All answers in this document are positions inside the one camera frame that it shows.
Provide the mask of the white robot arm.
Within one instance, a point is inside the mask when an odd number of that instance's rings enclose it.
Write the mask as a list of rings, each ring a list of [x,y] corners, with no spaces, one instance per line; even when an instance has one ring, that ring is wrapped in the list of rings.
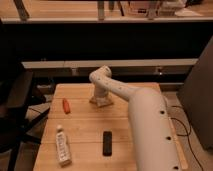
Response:
[[[133,86],[111,76],[108,66],[90,73],[94,84],[91,102],[98,107],[112,104],[109,92],[128,102],[137,171],[182,171],[166,98],[154,88]]]

